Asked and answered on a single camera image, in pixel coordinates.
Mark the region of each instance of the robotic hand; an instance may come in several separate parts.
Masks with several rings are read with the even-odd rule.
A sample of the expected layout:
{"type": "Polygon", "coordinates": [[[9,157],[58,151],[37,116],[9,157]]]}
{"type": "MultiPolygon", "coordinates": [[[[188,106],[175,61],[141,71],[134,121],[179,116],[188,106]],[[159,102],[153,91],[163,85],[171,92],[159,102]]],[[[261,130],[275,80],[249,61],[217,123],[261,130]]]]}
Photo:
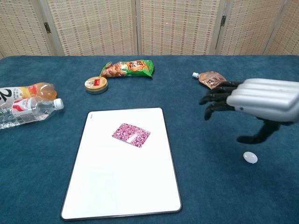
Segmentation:
{"type": "Polygon", "coordinates": [[[299,83],[253,78],[243,83],[224,82],[204,96],[200,105],[212,102],[205,111],[209,120],[214,111],[241,111],[263,120],[264,125],[254,136],[240,136],[237,141],[257,144],[280,125],[289,126],[299,121],[299,83]]]}

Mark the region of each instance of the white tablet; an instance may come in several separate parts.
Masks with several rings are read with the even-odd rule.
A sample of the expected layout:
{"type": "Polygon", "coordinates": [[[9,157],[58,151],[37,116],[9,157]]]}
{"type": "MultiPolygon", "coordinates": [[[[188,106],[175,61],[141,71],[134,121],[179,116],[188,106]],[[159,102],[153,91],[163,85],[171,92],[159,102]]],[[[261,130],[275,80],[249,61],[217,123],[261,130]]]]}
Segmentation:
{"type": "Polygon", "coordinates": [[[135,216],[178,212],[180,209],[178,183],[162,109],[90,112],[61,218],[135,216]],[[116,138],[115,133],[123,124],[147,133],[142,144],[128,143],[128,138],[127,141],[116,138]]]}

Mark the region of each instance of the snack packet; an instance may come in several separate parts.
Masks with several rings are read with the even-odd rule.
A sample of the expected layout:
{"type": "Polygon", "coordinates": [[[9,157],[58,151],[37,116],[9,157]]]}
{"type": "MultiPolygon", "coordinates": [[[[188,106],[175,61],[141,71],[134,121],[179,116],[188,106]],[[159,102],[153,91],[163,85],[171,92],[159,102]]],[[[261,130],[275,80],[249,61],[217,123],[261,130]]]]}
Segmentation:
{"type": "Polygon", "coordinates": [[[154,64],[151,60],[137,60],[131,62],[108,62],[102,69],[100,76],[105,78],[124,76],[152,77],[154,64]]]}
{"type": "Polygon", "coordinates": [[[215,71],[208,71],[200,74],[194,72],[192,76],[198,78],[202,84],[206,85],[211,90],[227,81],[222,75],[215,71]]]}

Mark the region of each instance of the plastic bottle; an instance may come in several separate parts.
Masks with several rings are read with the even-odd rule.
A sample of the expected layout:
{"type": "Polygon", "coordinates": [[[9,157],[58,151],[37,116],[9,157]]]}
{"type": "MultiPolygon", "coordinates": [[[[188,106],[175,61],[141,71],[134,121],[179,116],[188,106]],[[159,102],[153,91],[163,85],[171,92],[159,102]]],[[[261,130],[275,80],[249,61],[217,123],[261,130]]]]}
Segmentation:
{"type": "Polygon", "coordinates": [[[62,99],[42,97],[20,99],[0,107],[0,129],[46,119],[53,111],[63,109],[62,99]]]}
{"type": "Polygon", "coordinates": [[[54,90],[54,85],[50,83],[36,83],[24,87],[0,88],[0,105],[3,103],[13,103],[18,99],[37,96],[48,100],[54,100],[56,99],[57,92],[54,90]]]}

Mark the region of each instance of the pink wrapper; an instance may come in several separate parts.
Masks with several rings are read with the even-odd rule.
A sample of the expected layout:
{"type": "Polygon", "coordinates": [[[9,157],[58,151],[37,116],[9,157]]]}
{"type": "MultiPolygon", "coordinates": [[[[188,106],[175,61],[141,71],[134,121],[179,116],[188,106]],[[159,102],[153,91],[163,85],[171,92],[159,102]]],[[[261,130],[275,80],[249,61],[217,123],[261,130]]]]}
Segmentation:
{"type": "Polygon", "coordinates": [[[149,131],[142,128],[123,123],[112,135],[112,137],[126,141],[141,148],[150,135],[149,131]]]}

